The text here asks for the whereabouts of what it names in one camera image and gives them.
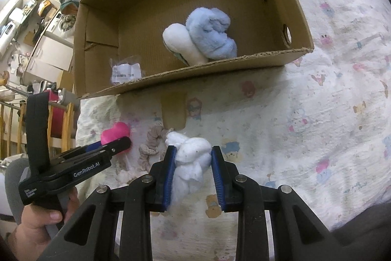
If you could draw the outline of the person's left hand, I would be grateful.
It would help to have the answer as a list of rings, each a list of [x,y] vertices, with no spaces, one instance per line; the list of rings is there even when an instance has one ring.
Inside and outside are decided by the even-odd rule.
[[[79,207],[77,189],[69,192],[68,208],[62,213],[37,205],[27,205],[21,215],[21,224],[9,235],[7,244],[17,260],[37,260],[51,241],[47,225],[66,223]]]

